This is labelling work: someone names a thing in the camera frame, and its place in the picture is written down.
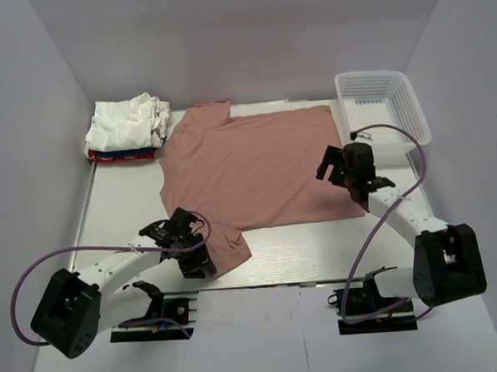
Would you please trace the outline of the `pink t-shirt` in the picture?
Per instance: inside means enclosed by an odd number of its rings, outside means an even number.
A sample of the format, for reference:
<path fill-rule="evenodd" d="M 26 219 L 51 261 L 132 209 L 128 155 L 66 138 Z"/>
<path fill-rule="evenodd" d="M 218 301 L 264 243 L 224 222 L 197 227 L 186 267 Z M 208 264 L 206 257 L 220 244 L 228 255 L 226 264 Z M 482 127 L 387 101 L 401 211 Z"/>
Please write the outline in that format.
<path fill-rule="evenodd" d="M 326 148 L 341 145 L 329 106 L 230 110 L 227 102 L 188 108 L 159 159 L 167 214 L 197 211 L 211 223 L 216 276 L 251 258 L 243 231 L 364 215 L 347 190 L 316 179 Z"/>

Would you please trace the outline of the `white t-shirt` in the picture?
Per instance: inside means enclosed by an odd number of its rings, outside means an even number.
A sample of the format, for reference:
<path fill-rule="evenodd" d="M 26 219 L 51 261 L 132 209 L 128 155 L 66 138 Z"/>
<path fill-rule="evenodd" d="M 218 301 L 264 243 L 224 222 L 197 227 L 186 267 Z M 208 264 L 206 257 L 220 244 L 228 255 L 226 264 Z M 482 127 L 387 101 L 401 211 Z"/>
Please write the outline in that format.
<path fill-rule="evenodd" d="M 166 140 L 170 102 L 147 92 L 130 101 L 96 102 L 85 150 L 110 152 L 159 148 Z"/>

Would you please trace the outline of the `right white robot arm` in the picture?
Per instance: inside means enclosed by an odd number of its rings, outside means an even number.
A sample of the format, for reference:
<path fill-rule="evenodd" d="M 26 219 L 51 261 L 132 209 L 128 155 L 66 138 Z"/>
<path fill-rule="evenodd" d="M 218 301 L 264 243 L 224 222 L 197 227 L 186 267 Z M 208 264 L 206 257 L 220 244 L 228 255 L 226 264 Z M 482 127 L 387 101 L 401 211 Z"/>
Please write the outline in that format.
<path fill-rule="evenodd" d="M 379 218 L 378 227 L 388 225 L 414 249 L 410 268 L 382 267 L 365 275 L 361 299 L 371 310 L 387 312 L 413 298 L 436 307 L 484 294 L 487 280 L 473 228 L 429 215 L 378 176 L 367 144 L 328 146 L 316 177 L 348 190 L 354 203 Z"/>

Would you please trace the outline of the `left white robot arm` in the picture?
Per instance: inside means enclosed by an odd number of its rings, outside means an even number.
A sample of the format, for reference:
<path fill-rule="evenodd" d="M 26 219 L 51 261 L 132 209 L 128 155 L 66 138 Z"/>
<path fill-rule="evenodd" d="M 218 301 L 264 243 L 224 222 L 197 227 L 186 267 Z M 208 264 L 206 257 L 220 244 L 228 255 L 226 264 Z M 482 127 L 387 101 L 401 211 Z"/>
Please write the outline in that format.
<path fill-rule="evenodd" d="M 153 332 L 186 329 L 165 311 L 165 294 L 140 275 L 175 260 L 182 276 L 203 279 L 216 273 L 206 243 L 210 221 L 177 208 L 169 219 L 141 228 L 125 246 L 105 246 L 108 257 L 82 270 L 64 268 L 47 283 L 31 329 L 69 359 L 83 354 L 98 333 L 112 327 L 151 327 Z"/>

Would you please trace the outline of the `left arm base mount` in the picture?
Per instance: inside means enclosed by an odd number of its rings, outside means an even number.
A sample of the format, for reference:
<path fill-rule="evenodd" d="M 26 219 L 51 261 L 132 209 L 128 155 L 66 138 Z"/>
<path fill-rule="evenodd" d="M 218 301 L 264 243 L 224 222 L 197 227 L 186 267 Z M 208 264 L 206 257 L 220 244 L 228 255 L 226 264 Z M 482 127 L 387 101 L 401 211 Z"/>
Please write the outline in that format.
<path fill-rule="evenodd" d="M 197 293 L 194 292 L 165 295 L 161 318 L 144 319 L 144 325 L 141 326 L 113 328 L 110 342 L 123 344 L 189 340 L 196 326 L 197 301 Z"/>

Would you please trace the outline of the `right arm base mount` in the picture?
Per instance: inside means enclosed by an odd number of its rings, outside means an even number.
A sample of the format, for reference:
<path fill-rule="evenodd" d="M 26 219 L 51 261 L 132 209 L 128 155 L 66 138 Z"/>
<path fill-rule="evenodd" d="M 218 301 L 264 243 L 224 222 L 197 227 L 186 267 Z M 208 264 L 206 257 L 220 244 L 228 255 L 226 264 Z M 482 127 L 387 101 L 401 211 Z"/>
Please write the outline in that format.
<path fill-rule="evenodd" d="M 345 317 L 349 320 L 358 320 L 364 315 L 371 315 L 380 309 L 390 307 L 388 311 L 376 317 L 363 320 L 358 324 L 344 322 L 341 314 L 341 301 L 344 289 L 335 289 L 327 298 L 327 304 L 333 307 L 337 314 L 337 327 L 340 336 L 368 335 L 379 333 L 395 333 L 399 331 L 418 330 L 415 318 L 415 309 L 412 302 L 405 302 L 398 307 L 392 305 L 398 298 L 381 298 L 368 294 L 368 285 L 352 286 L 349 289 L 345 306 Z"/>

